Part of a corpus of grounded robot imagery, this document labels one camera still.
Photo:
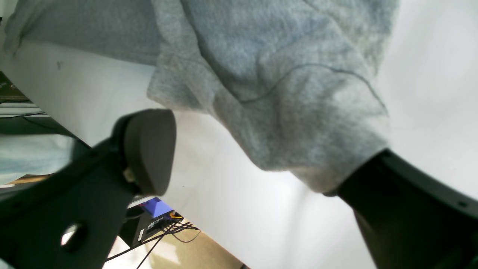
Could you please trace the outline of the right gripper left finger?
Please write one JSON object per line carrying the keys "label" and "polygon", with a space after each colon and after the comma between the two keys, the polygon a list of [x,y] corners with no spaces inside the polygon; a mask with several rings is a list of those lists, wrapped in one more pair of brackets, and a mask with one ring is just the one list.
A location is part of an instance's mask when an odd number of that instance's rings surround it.
{"label": "right gripper left finger", "polygon": [[176,136],[169,109],[128,114],[78,160],[1,201],[1,264],[101,269],[133,198],[166,193]]}

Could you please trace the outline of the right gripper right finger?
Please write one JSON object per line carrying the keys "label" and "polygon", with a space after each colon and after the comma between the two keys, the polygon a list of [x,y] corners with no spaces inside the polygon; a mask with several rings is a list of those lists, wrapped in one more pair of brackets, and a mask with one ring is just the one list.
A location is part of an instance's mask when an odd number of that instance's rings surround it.
{"label": "right gripper right finger", "polygon": [[386,149],[335,190],[378,269],[476,269],[478,203]]}

